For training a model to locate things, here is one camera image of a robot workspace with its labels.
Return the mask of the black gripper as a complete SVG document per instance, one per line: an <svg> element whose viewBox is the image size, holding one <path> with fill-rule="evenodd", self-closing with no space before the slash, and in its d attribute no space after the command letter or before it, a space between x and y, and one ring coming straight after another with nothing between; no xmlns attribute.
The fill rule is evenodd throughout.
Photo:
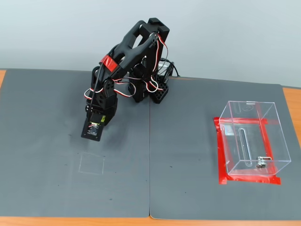
<svg viewBox="0 0 301 226"><path fill-rule="evenodd" d="M105 116L104 125L106 126L115 116L117 110L117 95L105 97L104 94L95 94L93 100L86 100L87 119L91 119L92 113Z"/></svg>

